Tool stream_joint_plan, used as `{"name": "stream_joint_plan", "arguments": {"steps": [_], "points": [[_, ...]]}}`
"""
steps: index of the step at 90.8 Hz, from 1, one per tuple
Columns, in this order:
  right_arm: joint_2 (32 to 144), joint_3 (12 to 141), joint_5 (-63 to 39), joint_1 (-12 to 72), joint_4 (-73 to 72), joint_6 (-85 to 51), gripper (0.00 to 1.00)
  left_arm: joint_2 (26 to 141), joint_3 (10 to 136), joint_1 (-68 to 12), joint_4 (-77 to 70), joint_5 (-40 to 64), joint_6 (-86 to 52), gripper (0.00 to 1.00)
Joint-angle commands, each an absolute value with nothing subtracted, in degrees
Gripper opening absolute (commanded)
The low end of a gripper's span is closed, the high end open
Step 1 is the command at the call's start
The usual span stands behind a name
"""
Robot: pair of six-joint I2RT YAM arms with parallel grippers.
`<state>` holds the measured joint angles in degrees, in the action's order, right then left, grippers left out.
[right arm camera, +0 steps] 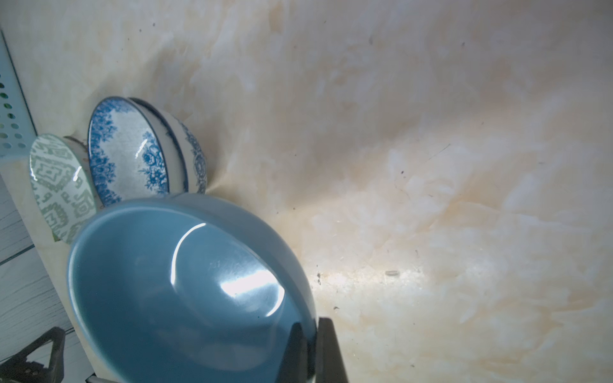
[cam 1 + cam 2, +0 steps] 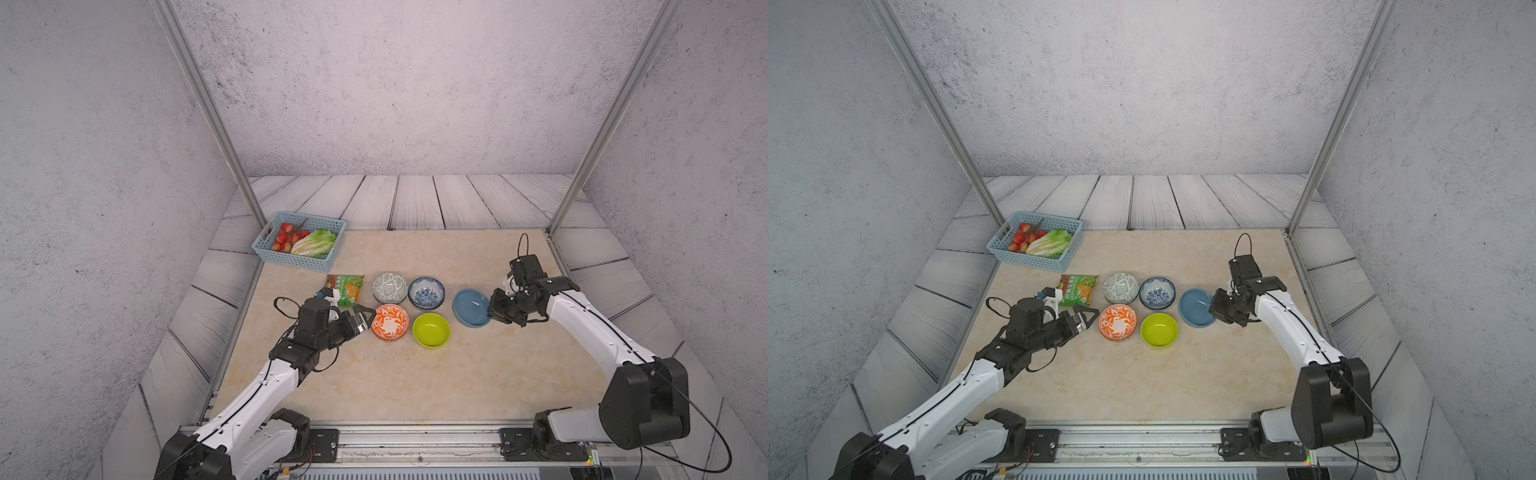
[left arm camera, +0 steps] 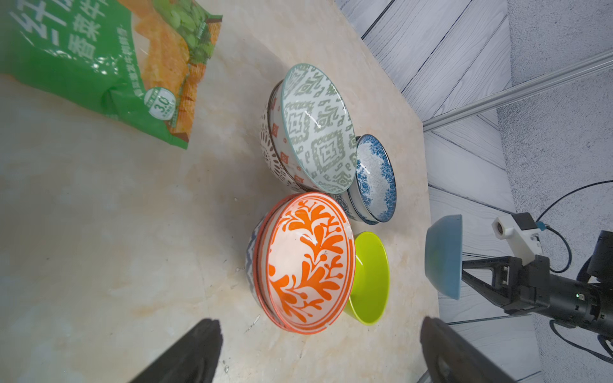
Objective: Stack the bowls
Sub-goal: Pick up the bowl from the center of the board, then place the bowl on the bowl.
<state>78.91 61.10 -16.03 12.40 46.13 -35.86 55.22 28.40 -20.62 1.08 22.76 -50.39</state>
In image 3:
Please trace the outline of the plain blue shallow bowl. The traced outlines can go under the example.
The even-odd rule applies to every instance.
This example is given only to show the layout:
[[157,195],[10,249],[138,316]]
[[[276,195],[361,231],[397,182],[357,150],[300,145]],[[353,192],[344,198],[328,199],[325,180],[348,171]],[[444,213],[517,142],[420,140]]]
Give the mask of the plain blue shallow bowl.
[[443,216],[426,233],[425,273],[439,293],[455,300],[461,297],[462,254],[462,215]]

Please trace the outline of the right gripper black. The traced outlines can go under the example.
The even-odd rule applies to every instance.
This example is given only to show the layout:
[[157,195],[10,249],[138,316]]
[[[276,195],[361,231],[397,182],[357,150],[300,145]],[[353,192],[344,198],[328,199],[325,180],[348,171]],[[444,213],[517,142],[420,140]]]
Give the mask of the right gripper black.
[[588,265],[588,283],[549,271],[537,256],[524,266],[512,256],[467,260],[462,281],[507,314],[537,313],[569,328],[612,336],[612,233],[602,231]]

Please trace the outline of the green geometric pattern bowl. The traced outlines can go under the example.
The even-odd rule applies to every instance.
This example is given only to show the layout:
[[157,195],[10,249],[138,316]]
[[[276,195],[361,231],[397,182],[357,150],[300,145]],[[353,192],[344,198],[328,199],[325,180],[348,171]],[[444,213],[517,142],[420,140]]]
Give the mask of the green geometric pattern bowl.
[[334,83],[314,65],[290,68],[276,94],[279,156],[297,183],[330,194],[354,182],[357,138],[346,104]]

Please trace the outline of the brown lattice pattern bowl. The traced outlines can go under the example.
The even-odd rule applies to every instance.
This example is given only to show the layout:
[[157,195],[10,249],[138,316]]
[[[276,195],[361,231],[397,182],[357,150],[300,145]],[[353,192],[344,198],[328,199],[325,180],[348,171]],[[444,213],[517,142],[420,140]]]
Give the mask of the brown lattice pattern bowl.
[[297,156],[290,147],[285,133],[284,119],[281,112],[282,84],[279,81],[262,114],[260,126],[261,151],[269,170],[286,187],[296,192],[323,192],[308,176],[298,163]]

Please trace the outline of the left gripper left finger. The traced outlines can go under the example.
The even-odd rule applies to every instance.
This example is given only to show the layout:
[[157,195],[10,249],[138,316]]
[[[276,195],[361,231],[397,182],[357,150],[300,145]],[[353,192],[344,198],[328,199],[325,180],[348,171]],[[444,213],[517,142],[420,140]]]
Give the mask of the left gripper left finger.
[[131,382],[213,382],[222,346],[220,321],[203,319]]

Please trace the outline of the blue floral bowl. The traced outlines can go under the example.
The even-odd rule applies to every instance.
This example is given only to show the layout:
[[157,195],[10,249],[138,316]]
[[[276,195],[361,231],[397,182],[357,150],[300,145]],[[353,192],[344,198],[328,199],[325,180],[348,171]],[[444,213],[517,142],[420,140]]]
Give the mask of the blue floral bowl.
[[344,212],[350,219],[354,221],[363,222],[372,226],[378,224],[377,221],[369,220],[360,213],[358,213],[358,211],[354,207],[354,204],[351,201],[348,191],[345,191],[341,194],[330,194],[330,197],[333,198],[341,206],[341,208],[344,210]]
[[370,134],[359,137],[357,155],[351,202],[365,223],[386,223],[397,206],[397,185],[390,158],[382,143]]

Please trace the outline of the lime green bowl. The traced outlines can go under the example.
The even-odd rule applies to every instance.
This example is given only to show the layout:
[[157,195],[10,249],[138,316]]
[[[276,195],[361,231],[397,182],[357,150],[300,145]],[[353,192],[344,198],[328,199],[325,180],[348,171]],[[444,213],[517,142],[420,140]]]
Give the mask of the lime green bowl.
[[390,295],[390,265],[379,237],[364,231],[355,239],[354,283],[346,314],[365,326],[377,323],[386,310]]

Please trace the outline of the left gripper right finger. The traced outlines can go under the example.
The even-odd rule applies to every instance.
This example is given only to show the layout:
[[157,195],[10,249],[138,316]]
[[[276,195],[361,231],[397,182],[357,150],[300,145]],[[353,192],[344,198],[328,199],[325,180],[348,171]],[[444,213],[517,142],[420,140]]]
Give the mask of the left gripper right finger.
[[423,319],[420,343],[427,366],[420,382],[515,382],[439,318]]

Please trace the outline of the orange floral bowl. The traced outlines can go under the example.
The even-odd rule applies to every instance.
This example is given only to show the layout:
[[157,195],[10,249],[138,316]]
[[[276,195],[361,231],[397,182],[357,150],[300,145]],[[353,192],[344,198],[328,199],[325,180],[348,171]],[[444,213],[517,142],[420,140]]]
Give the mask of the orange floral bowl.
[[253,275],[261,308],[279,328],[317,334],[344,310],[356,254],[348,217],[320,192],[290,195],[265,216]]

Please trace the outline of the red diamond pattern bowl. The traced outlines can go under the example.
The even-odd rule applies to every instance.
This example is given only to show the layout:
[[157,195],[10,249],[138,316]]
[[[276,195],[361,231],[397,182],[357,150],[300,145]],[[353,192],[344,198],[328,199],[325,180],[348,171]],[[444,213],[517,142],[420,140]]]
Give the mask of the red diamond pattern bowl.
[[254,254],[255,254],[255,244],[258,238],[258,234],[260,234],[260,229],[262,227],[263,221],[264,221],[264,217],[258,222],[258,224],[255,226],[252,232],[252,236],[250,237],[250,240],[247,246],[246,262],[245,262],[245,271],[247,275],[247,282],[249,285],[249,289],[250,289],[250,292],[252,293],[254,300],[259,306],[261,306],[261,304],[260,304],[260,300],[258,299],[258,295],[256,292],[255,283],[254,283],[253,259],[254,259]]

